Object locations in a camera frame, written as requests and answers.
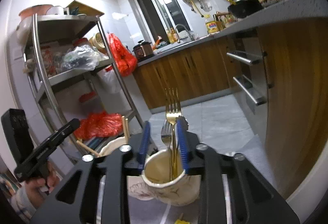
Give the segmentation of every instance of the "kitchen countertop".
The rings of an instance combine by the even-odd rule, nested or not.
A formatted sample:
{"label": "kitchen countertop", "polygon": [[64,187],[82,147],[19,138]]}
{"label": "kitchen countertop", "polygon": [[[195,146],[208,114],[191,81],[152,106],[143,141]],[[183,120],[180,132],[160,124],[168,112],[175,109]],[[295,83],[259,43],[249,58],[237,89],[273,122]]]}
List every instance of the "kitchen countertop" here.
{"label": "kitchen countertop", "polygon": [[155,56],[138,63],[138,66],[145,65],[149,62],[165,57],[180,50],[198,45],[213,39],[217,39],[226,35],[230,35],[243,30],[277,23],[288,20],[302,19],[308,17],[328,17],[327,0],[283,0],[273,4],[261,11],[258,11],[237,23],[225,28],[224,30],[205,36],[198,40],[173,46],[168,50],[164,50]]}

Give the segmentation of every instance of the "fork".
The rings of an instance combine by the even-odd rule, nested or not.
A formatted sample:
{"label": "fork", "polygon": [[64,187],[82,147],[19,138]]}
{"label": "fork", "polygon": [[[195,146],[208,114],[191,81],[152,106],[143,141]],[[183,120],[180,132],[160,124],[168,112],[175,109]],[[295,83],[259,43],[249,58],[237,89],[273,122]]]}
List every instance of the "fork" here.
{"label": "fork", "polygon": [[169,152],[169,177],[170,181],[173,180],[173,166],[172,166],[172,151],[171,151],[171,141],[172,141],[172,124],[165,120],[162,130],[161,130],[161,139],[164,145],[167,147]]}
{"label": "fork", "polygon": [[181,105],[178,96],[178,89],[165,89],[165,113],[166,120],[172,124],[172,148],[173,148],[173,156],[172,156],[172,164],[173,164],[173,178],[176,178],[178,175],[178,163],[177,163],[177,142],[175,139],[175,129],[174,126],[177,123],[177,117],[181,116]]}

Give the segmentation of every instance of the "yellow bottle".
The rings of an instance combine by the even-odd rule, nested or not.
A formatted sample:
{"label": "yellow bottle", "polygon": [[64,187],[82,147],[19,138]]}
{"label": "yellow bottle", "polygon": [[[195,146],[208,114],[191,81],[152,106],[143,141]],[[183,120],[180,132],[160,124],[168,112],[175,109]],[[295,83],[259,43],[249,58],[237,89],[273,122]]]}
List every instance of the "yellow bottle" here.
{"label": "yellow bottle", "polygon": [[166,29],[166,34],[167,34],[167,38],[169,39],[169,42],[170,42],[171,44],[173,44],[173,43],[174,43],[174,39],[173,39],[173,36],[172,36],[171,32],[169,32],[169,31]]}
{"label": "yellow bottle", "polygon": [[177,35],[177,32],[173,28],[171,28],[171,34],[172,34],[174,42],[177,42],[178,41],[178,35]]}
{"label": "yellow bottle", "polygon": [[205,25],[207,28],[207,33],[212,34],[215,32],[218,32],[218,26],[216,24],[216,21],[213,19],[213,17],[211,17],[209,14],[205,15]]}

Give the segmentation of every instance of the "metal drawer handle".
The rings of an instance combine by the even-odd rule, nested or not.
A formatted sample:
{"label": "metal drawer handle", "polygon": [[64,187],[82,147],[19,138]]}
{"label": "metal drawer handle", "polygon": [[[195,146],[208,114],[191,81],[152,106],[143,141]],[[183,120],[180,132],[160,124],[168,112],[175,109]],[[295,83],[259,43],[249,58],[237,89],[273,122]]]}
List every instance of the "metal drawer handle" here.
{"label": "metal drawer handle", "polygon": [[265,100],[260,97],[258,99],[256,99],[255,97],[252,96],[252,94],[246,89],[245,86],[243,86],[243,84],[241,82],[239,82],[239,80],[236,77],[232,78],[238,85],[239,87],[249,96],[249,98],[254,102],[254,104],[256,106],[262,105],[265,103]]}
{"label": "metal drawer handle", "polygon": [[229,57],[232,57],[242,63],[245,63],[247,64],[248,66],[252,66],[254,64],[258,64],[260,63],[261,59],[249,59],[249,58],[244,58],[244,57],[241,57],[241,56],[238,56],[236,54],[233,54],[233,53],[230,53],[230,52],[227,52],[227,56]]}

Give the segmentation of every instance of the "window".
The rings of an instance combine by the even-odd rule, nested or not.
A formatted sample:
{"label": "window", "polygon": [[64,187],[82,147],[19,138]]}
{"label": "window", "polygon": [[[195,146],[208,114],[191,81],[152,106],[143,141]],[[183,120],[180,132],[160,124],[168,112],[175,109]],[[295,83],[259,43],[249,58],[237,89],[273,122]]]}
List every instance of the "window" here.
{"label": "window", "polygon": [[[136,0],[136,3],[153,42],[158,36],[168,41],[166,30],[174,28],[178,23],[190,30],[177,0]],[[182,27],[177,28],[177,32],[182,30]]]}

